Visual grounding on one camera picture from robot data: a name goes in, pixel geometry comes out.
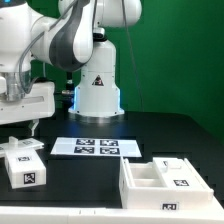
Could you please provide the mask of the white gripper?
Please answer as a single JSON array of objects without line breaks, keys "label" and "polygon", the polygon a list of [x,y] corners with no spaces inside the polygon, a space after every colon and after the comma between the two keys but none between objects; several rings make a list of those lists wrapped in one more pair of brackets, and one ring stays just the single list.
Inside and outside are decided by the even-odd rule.
[{"label": "white gripper", "polygon": [[32,120],[28,127],[32,136],[39,120],[55,112],[53,82],[35,83],[29,94],[17,101],[0,99],[0,125]]}]

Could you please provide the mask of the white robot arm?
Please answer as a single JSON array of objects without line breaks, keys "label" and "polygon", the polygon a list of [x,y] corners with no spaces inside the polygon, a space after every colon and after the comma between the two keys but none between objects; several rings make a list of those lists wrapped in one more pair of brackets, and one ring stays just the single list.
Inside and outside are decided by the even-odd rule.
[{"label": "white robot arm", "polygon": [[108,122],[124,116],[115,84],[116,48],[107,27],[129,27],[142,12],[140,0],[58,0],[60,17],[44,16],[26,0],[0,0],[0,125],[55,113],[55,84],[31,76],[36,59],[65,72],[81,72],[69,113]]}]

